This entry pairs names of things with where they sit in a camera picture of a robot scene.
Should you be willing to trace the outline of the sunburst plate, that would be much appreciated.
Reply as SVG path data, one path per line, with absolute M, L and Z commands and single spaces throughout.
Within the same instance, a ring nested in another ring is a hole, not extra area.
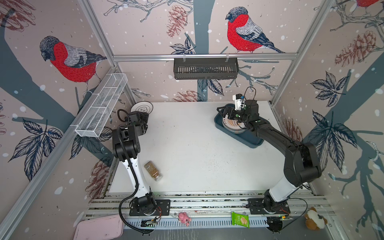
M 227 116 L 222 118 L 222 124 L 225 129 L 234 134 L 241 134 L 247 130 L 243 123 L 239 124 L 238 121 L 230 120 Z

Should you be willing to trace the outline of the dark teal plastic bin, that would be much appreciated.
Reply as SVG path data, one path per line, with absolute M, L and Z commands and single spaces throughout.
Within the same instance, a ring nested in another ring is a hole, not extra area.
M 244 131 L 244 132 L 239 133 L 239 134 L 235 134 L 235 133 L 229 131 L 227 128 L 224 127 L 223 118 L 220 115 L 220 111 L 217 110 L 217 112 L 218 113 L 214 118 L 214 123 L 215 123 L 215 126 L 218 130 L 222 131 L 223 133 L 227 134 L 231 138 L 239 141 L 240 143 L 242 143 L 242 144 L 244 144 L 244 145 L 246 145 L 252 149 L 257 148 L 264 143 L 263 139 L 257 137 L 256 135 L 254 135 L 253 133 L 251 133 L 249 131 Z

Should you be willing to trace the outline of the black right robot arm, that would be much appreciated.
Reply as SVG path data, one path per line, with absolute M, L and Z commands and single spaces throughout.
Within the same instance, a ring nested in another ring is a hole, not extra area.
M 222 118 L 243 123 L 247 131 L 271 144 L 285 156 L 283 177 L 264 193 L 265 208 L 285 203 L 300 186 L 310 183 L 322 175 L 316 147 L 292 139 L 274 128 L 269 121 L 260 117 L 259 105 L 255 100 L 236 100 L 234 107 L 218 107 Z

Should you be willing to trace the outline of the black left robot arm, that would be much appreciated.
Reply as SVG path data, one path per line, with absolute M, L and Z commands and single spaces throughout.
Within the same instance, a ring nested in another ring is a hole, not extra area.
M 148 185 L 139 163 L 141 146 L 139 136 L 148 129 L 149 114 L 134 111 L 127 114 L 124 125 L 119 125 L 113 130 L 113 153 L 125 166 L 134 192 L 130 198 L 134 207 L 141 207 L 150 200 L 151 188 Z

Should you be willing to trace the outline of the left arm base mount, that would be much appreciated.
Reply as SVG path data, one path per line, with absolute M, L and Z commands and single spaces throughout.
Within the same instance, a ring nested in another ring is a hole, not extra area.
M 129 216 L 168 216 L 170 214 L 171 201 L 155 199 L 153 193 L 143 197 L 135 197 L 130 203 Z

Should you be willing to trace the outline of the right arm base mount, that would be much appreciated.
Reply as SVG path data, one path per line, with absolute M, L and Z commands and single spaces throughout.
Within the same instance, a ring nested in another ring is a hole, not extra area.
M 248 199 L 246 204 L 252 215 L 290 215 L 287 201 L 275 202 L 271 197 Z

